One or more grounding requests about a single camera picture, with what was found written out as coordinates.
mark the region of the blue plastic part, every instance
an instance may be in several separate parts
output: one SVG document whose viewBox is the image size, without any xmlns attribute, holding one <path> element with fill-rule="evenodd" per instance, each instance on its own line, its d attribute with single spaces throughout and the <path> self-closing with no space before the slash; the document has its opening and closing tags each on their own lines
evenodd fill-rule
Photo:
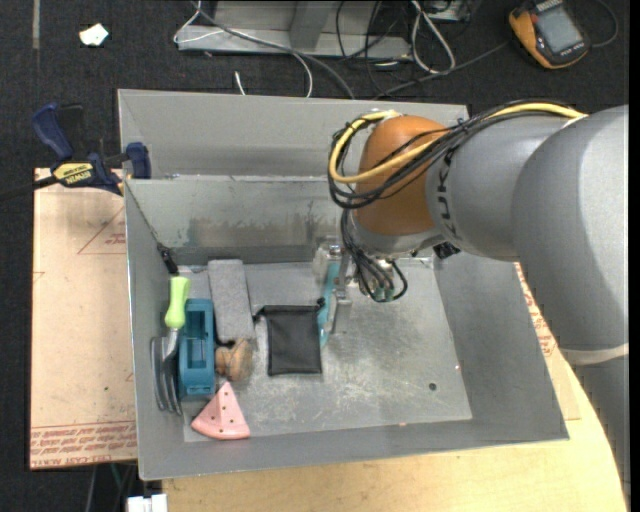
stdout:
<svg viewBox="0 0 640 512">
<path fill-rule="evenodd" d="M 151 162 L 146 146 L 142 142 L 132 142 L 127 146 L 126 153 L 133 165 L 133 177 L 146 180 L 151 178 Z"/>
<path fill-rule="evenodd" d="M 102 190 L 106 190 L 107 192 L 113 192 L 114 194 L 120 195 L 118 183 L 120 183 L 122 180 L 120 180 L 118 175 L 112 172 L 110 169 L 105 169 L 100 155 L 98 153 L 89 153 L 87 159 L 91 162 L 91 165 L 95 169 L 95 176 L 88 186 L 100 188 Z"/>
<path fill-rule="evenodd" d="M 33 114 L 31 126 L 38 138 L 55 151 L 59 164 L 73 157 L 73 146 L 58 124 L 57 109 L 58 104 L 55 102 L 46 104 Z"/>
<path fill-rule="evenodd" d="M 178 397 L 210 399 L 215 394 L 213 303 L 188 299 L 178 346 Z"/>
<path fill-rule="evenodd" d="M 325 343 L 329 339 L 329 331 L 326 329 L 325 324 L 329 319 L 329 308 L 331 304 L 331 294 L 336 287 L 336 279 L 340 272 L 340 262 L 330 261 L 327 267 L 327 277 L 324 282 L 324 304 L 318 311 L 318 331 L 320 333 L 320 346 L 324 347 Z"/>
</svg>

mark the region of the yellow cable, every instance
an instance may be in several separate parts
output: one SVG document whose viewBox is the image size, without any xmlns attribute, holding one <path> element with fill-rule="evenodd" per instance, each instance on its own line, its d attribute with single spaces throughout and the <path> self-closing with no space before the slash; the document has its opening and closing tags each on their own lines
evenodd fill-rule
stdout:
<svg viewBox="0 0 640 512">
<path fill-rule="evenodd" d="M 503 116 L 508 114 L 513 114 L 517 112 L 525 112 L 525 111 L 540 111 L 540 112 L 549 112 L 552 114 L 558 114 L 565 116 L 570 119 L 581 119 L 586 117 L 587 114 L 583 114 L 582 112 L 578 112 L 577 110 L 573 110 L 567 107 L 563 107 L 561 105 L 555 105 L 553 103 L 525 103 L 522 105 L 514 105 L 513 107 L 506 107 L 494 114 L 491 114 L 487 117 L 487 119 Z M 401 166 L 411 161 L 415 156 L 422 153 L 425 149 L 427 149 L 435 140 L 427 142 L 426 144 L 422 144 L 407 153 L 403 153 L 401 155 L 392 158 L 391 160 L 381 164 L 377 167 L 373 167 L 366 172 L 357 174 L 355 176 L 341 176 L 337 172 L 337 162 L 338 155 L 340 151 L 347 143 L 347 141 L 358 131 L 358 129 L 366 122 L 366 121 L 378 121 L 382 120 L 386 117 L 398 115 L 397 112 L 393 110 L 388 110 L 385 112 L 373 112 L 371 114 L 365 114 L 349 125 L 349 127 L 344 131 L 338 142 L 336 143 L 330 157 L 329 157 L 329 174 L 334 181 L 338 183 L 359 183 L 373 176 L 377 176 L 383 172 L 388 171 L 389 169 Z"/>
<path fill-rule="evenodd" d="M 487 119 L 496 116 L 503 116 L 507 114 L 513 114 L 517 112 L 524 111 L 541 111 L 541 112 L 550 112 L 552 114 L 559 114 L 561 116 L 568 117 L 570 119 L 581 119 L 583 117 L 587 117 L 587 114 L 583 114 L 582 112 L 578 112 L 577 110 L 573 110 L 568 107 L 563 107 L 561 105 L 555 105 L 553 103 L 524 103 L 522 105 L 514 105 L 513 107 L 506 107 L 502 110 L 499 110 L 495 114 L 491 114 Z"/>
</svg>

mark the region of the orange device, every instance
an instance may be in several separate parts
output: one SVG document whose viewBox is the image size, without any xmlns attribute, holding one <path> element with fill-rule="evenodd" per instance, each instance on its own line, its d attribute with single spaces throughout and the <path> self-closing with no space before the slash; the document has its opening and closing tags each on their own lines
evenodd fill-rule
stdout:
<svg viewBox="0 0 640 512">
<path fill-rule="evenodd" d="M 359 173 L 368 171 L 385 155 L 408 141 L 413 140 L 398 155 L 440 137 L 444 129 L 441 124 L 418 116 L 398 116 L 381 122 L 365 144 Z M 434 222 L 424 195 L 426 173 L 423 171 L 427 165 L 425 163 L 391 187 L 386 200 L 356 210 L 355 216 L 360 224 L 372 232 L 395 236 L 421 233 L 433 228 Z M 358 183 L 356 192 L 382 185 L 399 167 L 392 167 L 385 173 Z"/>
<path fill-rule="evenodd" d="M 509 14 L 509 24 L 524 49 L 548 69 L 574 64 L 591 47 L 563 0 L 528 0 Z"/>
</svg>

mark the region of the black plastic part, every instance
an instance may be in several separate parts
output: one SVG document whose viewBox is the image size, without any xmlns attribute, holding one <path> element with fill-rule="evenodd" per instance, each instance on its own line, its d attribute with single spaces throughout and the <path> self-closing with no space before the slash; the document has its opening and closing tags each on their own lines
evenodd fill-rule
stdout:
<svg viewBox="0 0 640 512">
<path fill-rule="evenodd" d="M 455 245 L 450 242 L 442 242 L 441 244 L 435 245 L 433 247 L 433 252 L 436 253 L 436 256 L 441 260 L 447 259 L 454 254 L 458 254 L 460 249 L 458 249 Z"/>
<path fill-rule="evenodd" d="M 85 158 L 89 146 L 85 141 L 84 107 L 80 103 L 61 105 L 56 116 L 60 129 L 74 150 L 73 158 Z"/>
<path fill-rule="evenodd" d="M 169 274 L 178 274 L 178 265 L 175 264 L 173 258 L 171 257 L 171 251 L 168 247 L 165 247 L 162 244 L 158 244 L 158 252 L 160 252 L 160 256 L 162 257 L 162 261 L 164 261 Z"/>
</svg>

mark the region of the gray foam block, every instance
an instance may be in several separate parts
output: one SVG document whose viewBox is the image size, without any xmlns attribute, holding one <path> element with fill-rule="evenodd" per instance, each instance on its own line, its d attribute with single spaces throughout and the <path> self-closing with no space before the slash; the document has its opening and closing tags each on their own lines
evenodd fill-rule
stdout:
<svg viewBox="0 0 640 512">
<path fill-rule="evenodd" d="M 244 264 L 241 260 L 208 262 L 209 287 L 218 339 L 255 339 Z"/>
</svg>

